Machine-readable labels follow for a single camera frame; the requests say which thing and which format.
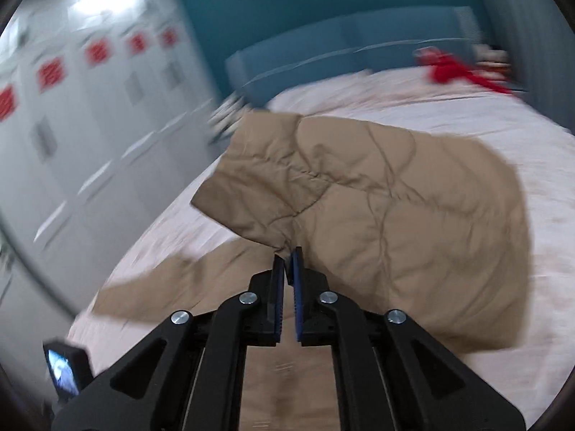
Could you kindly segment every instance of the black electronic device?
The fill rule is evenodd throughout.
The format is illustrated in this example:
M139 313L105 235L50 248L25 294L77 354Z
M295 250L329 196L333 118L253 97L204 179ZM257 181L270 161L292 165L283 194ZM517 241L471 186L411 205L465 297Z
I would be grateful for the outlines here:
M177 311L56 415L53 431L234 431L248 345L281 335L284 261L217 311ZM290 257L303 347L331 345L343 431L524 431L517 408L401 310L363 311Z
M59 340L44 342L44 356L56 392L61 401L76 397L93 380L85 350Z

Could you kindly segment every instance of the gray curtain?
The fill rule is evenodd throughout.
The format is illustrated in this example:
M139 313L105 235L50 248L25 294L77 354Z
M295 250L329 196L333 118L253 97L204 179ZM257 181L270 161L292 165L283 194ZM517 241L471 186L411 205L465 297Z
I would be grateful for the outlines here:
M484 0L495 36L511 54L528 102L575 128L575 34L553 0Z

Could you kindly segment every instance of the white wardrobe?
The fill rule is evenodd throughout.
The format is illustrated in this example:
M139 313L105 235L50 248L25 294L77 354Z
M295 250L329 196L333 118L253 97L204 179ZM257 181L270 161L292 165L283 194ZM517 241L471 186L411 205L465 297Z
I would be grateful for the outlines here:
M212 161L217 97L177 0L98 15L77 2L25 0L0 39L0 214L75 312ZM72 319L18 264L0 295L0 362L24 363L45 395L41 341Z

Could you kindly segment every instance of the red cloth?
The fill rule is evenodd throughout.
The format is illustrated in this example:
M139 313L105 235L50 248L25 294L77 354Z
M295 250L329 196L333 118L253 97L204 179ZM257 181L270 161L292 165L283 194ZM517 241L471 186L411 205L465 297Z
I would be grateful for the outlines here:
M423 65L433 66L429 72L429 76L431 80L436 83L445 84L453 79L464 77L472 83L491 89L492 91L511 94L511 91L502 85L473 74L471 69L466 67L453 55L442 52L438 48L422 48L422 50L419 51L418 59Z

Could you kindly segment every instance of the red sticker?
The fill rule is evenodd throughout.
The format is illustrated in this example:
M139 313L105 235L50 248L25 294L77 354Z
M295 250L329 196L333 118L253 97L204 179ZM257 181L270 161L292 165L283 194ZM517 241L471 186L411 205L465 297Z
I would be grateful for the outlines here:
M91 66L100 65L107 62L111 56L110 44L106 39L92 42L86 48L86 58Z
M16 111L16 98L14 88L7 85L4 90L0 91L0 122L7 119Z
M57 57L48 63L43 64L38 70L38 80L40 82L40 91L44 92L60 84L64 78L64 61Z
M148 44L146 42L146 37L141 32L134 34L130 40L130 50L132 51L132 55L137 55L139 53L143 53L146 51Z
M173 47L178 42L178 33L173 27L168 27L160 36L164 47Z

